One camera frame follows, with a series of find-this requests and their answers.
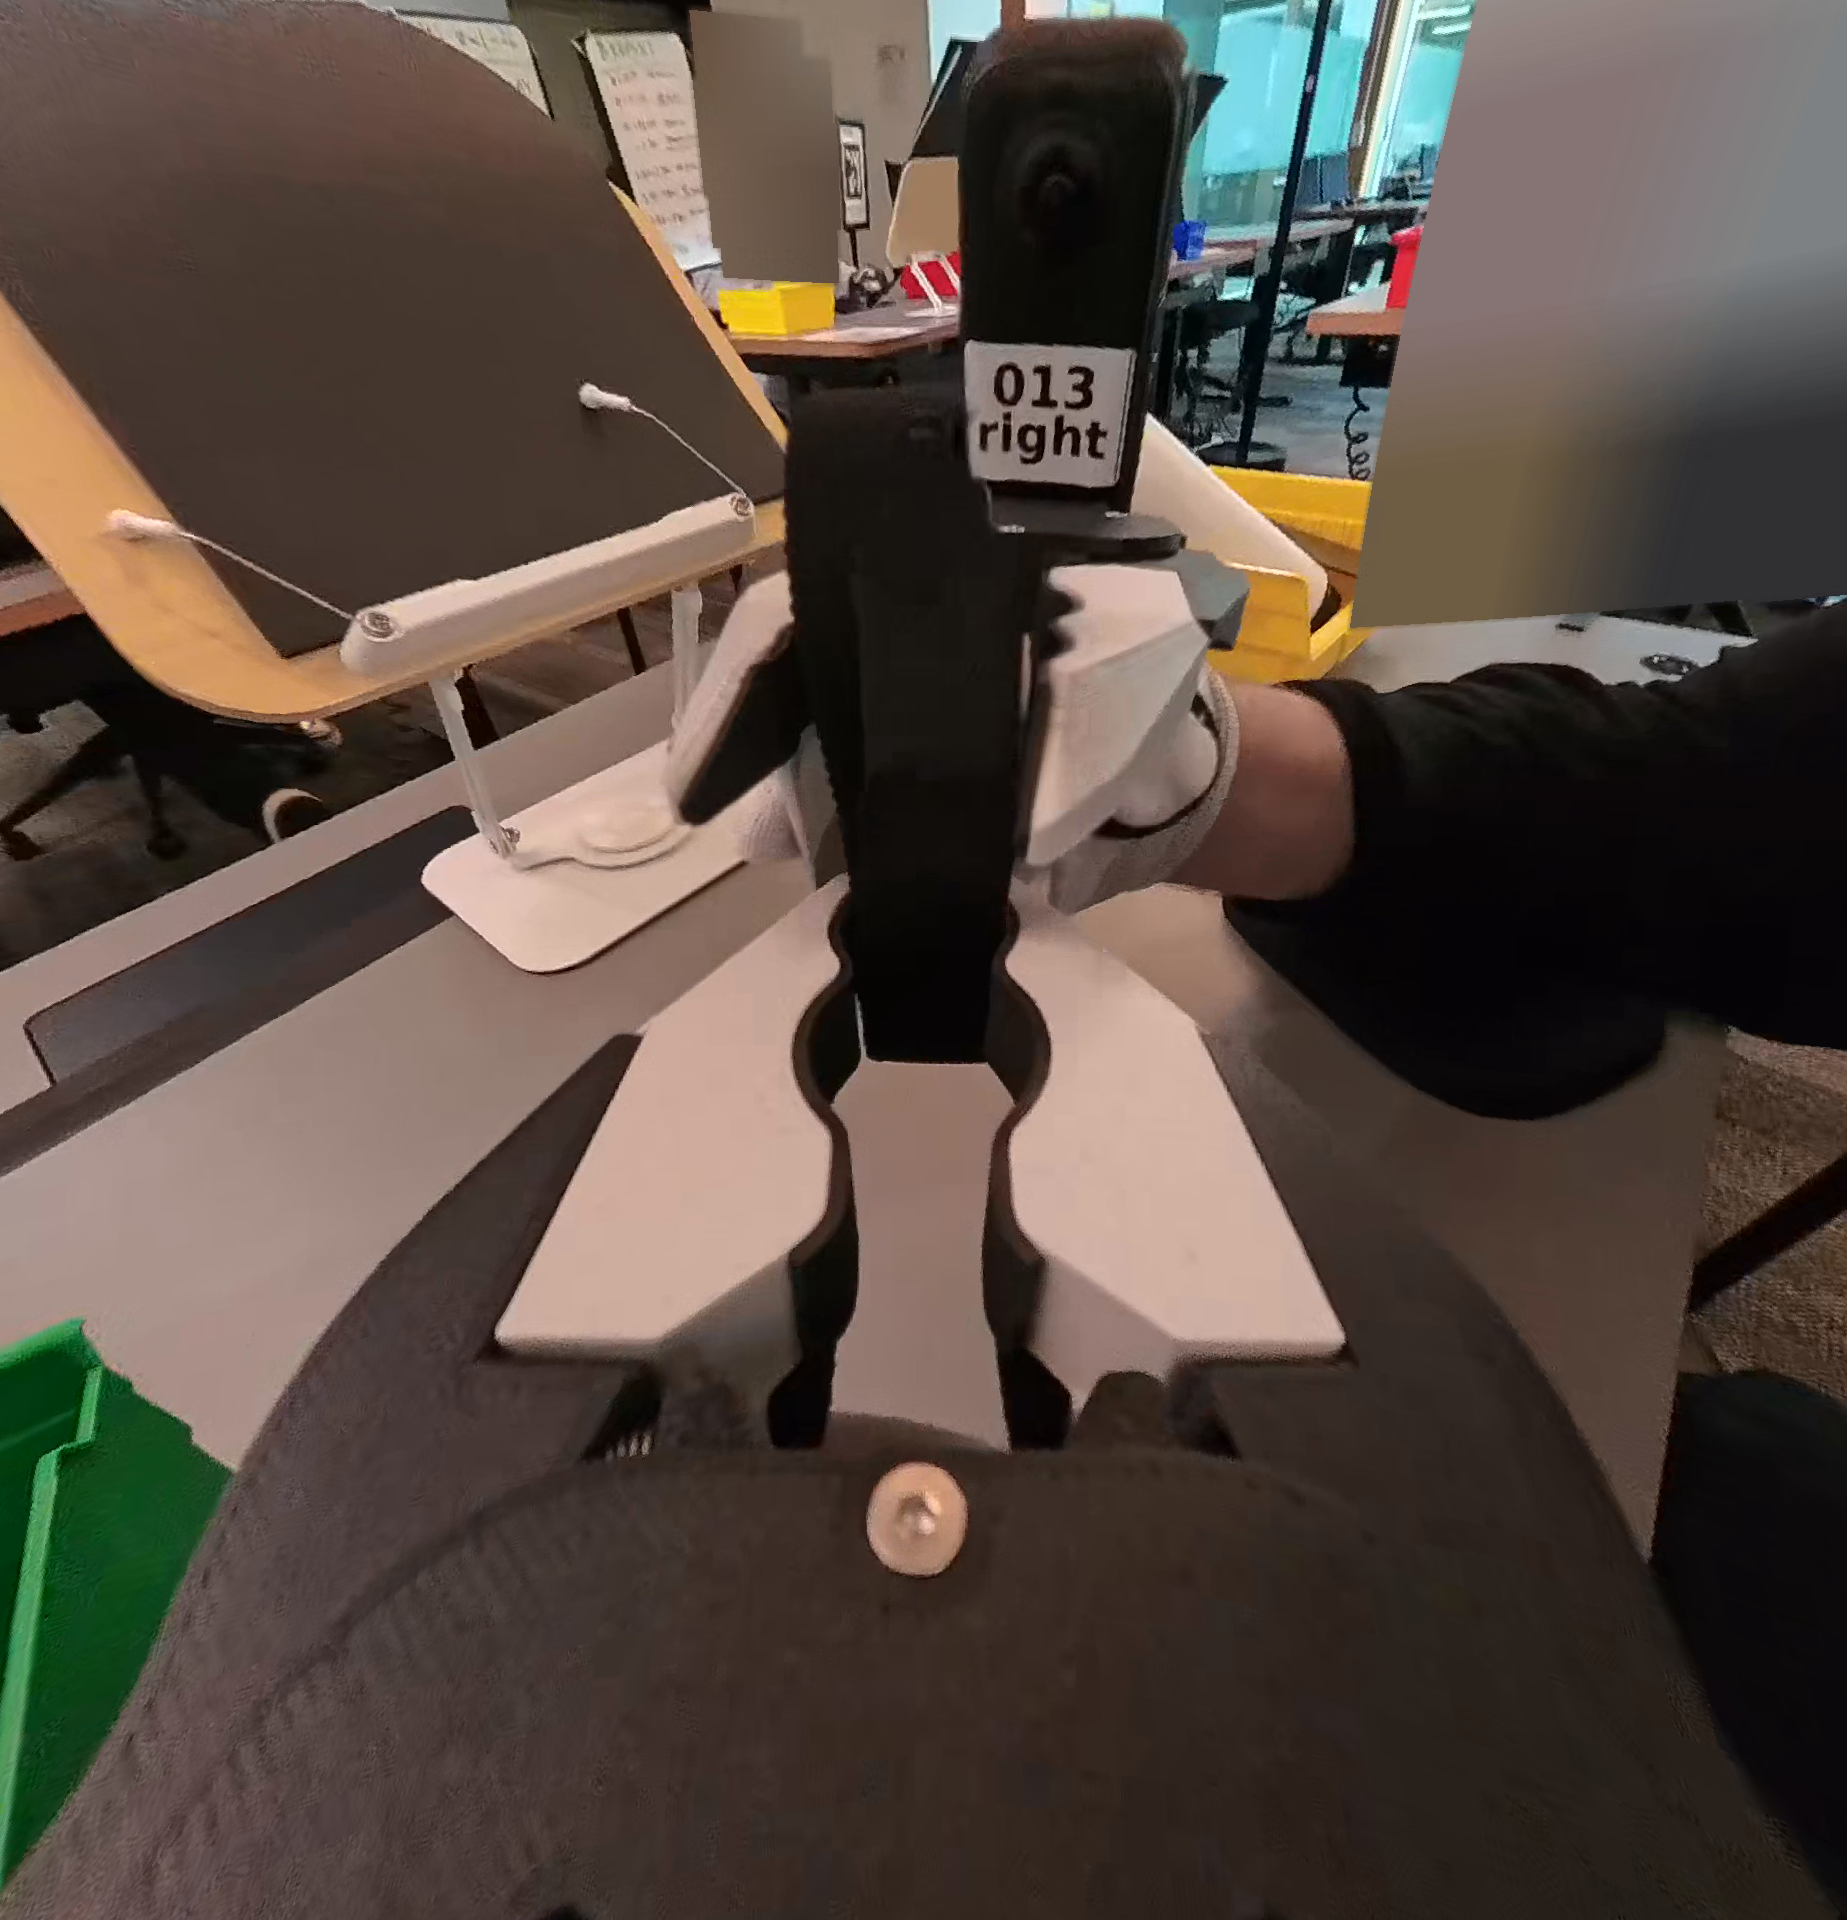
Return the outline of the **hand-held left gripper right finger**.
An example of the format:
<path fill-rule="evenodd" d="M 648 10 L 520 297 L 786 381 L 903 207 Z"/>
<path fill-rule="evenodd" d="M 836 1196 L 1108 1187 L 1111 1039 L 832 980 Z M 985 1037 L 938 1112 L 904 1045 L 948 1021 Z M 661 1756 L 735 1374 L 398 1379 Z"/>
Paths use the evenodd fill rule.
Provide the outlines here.
<path fill-rule="evenodd" d="M 1114 1375 L 1333 1362 L 1343 1327 L 1197 1021 L 1042 899 L 1014 899 L 985 1060 L 1011 1108 L 983 1315 L 1011 1448 L 1058 1448 Z"/>

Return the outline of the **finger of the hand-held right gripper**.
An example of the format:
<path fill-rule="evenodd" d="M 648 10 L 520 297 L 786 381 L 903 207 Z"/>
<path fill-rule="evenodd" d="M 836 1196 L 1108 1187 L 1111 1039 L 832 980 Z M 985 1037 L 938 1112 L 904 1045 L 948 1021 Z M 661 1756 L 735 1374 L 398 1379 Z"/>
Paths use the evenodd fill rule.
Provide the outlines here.
<path fill-rule="evenodd" d="M 812 747 L 790 593 L 744 591 L 672 726 L 671 809 L 685 824 L 729 823 L 749 861 L 810 864 Z"/>
<path fill-rule="evenodd" d="M 1022 861 L 1082 824 L 1091 790 L 1196 688 L 1211 637 L 1168 564 L 1061 564 L 1029 697 Z"/>

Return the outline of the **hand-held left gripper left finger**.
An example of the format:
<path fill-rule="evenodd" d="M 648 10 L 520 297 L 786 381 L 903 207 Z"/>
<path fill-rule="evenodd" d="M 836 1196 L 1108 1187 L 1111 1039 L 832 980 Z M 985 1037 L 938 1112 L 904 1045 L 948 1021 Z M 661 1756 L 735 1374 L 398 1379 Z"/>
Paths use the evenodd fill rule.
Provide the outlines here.
<path fill-rule="evenodd" d="M 704 1370 L 779 1446 L 818 1445 L 860 1276 L 843 922 L 833 878 L 648 1025 L 497 1321 L 505 1354 Z"/>

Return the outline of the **person's right hand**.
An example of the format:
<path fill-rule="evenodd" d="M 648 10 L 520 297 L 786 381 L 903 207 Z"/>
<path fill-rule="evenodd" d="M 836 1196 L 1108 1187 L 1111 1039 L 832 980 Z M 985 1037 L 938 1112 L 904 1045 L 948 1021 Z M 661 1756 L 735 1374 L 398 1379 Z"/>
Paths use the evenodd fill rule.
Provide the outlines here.
<path fill-rule="evenodd" d="M 1196 688 L 1147 735 L 1112 779 L 1082 804 L 1050 857 L 1021 872 L 1050 904 L 1077 914 L 1172 881 L 1213 833 L 1241 767 L 1241 720 L 1227 682 L 1201 667 Z"/>

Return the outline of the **pale chair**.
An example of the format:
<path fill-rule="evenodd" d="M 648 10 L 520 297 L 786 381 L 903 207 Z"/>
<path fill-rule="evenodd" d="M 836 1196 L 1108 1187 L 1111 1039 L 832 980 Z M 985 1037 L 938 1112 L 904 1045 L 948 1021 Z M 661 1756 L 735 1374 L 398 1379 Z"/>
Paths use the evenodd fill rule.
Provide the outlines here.
<path fill-rule="evenodd" d="M 903 270 L 940 263 L 961 275 L 962 187 L 961 161 L 948 157 L 910 157 L 896 176 L 888 225 L 888 259 Z"/>

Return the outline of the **large yellow plastic bin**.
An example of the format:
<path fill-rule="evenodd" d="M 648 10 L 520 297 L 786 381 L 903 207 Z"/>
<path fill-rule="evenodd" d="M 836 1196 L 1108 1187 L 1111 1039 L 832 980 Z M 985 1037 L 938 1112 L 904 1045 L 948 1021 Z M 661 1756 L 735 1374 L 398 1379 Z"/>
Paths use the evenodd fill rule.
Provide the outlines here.
<path fill-rule="evenodd" d="M 1239 637 L 1227 649 L 1211 649 L 1208 667 L 1236 683 L 1293 683 L 1328 675 L 1370 637 L 1356 624 L 1352 591 L 1371 484 L 1256 466 L 1216 466 L 1216 473 L 1322 567 L 1327 591 L 1316 611 L 1305 611 L 1305 583 L 1296 575 L 1248 564 L 1251 587 Z"/>

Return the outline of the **white curved panel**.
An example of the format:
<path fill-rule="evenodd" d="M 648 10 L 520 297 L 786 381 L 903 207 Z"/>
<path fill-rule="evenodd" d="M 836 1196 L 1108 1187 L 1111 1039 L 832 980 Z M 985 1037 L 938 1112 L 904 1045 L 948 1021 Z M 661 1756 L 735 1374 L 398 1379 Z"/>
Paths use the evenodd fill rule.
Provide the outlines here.
<path fill-rule="evenodd" d="M 1131 510 L 1175 524 L 1189 548 L 1218 561 L 1291 575 L 1303 581 L 1305 617 L 1316 620 L 1330 593 L 1324 567 L 1265 511 L 1230 489 L 1150 414 L 1134 469 Z"/>

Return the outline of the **handwritten flip chart sheet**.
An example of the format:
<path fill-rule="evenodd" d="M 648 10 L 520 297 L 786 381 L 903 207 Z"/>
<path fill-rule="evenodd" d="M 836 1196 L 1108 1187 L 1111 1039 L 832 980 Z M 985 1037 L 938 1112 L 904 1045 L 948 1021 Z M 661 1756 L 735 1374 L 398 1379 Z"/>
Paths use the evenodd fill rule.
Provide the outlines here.
<path fill-rule="evenodd" d="M 683 271 L 719 270 L 685 43 L 675 31 L 615 29 L 587 31 L 579 44 L 631 200 Z"/>

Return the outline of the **dark table leg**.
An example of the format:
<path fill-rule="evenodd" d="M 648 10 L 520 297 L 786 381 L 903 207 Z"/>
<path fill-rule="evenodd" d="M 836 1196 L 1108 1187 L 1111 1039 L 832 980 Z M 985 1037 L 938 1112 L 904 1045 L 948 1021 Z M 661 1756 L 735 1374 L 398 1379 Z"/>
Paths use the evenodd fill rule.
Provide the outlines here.
<path fill-rule="evenodd" d="M 1847 1153 L 1794 1187 L 1695 1261 L 1687 1312 L 1697 1313 L 1847 1213 Z"/>

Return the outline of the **green plastic bin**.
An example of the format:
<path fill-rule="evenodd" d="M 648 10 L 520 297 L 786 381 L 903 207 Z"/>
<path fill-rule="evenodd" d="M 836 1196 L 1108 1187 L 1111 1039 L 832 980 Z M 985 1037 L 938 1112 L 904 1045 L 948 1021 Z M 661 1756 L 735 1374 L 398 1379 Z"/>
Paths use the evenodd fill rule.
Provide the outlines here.
<path fill-rule="evenodd" d="M 0 1348 L 0 1892 L 114 1730 L 230 1479 L 82 1320 Z"/>

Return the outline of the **person's leg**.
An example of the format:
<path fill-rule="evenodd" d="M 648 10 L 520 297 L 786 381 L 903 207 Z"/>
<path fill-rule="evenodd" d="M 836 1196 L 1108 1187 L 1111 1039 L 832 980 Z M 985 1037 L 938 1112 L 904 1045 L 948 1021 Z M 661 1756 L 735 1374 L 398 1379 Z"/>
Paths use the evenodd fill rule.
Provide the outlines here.
<path fill-rule="evenodd" d="M 1652 1568 L 1742 1772 L 1847 1915 L 1847 1406 L 1681 1375 Z"/>

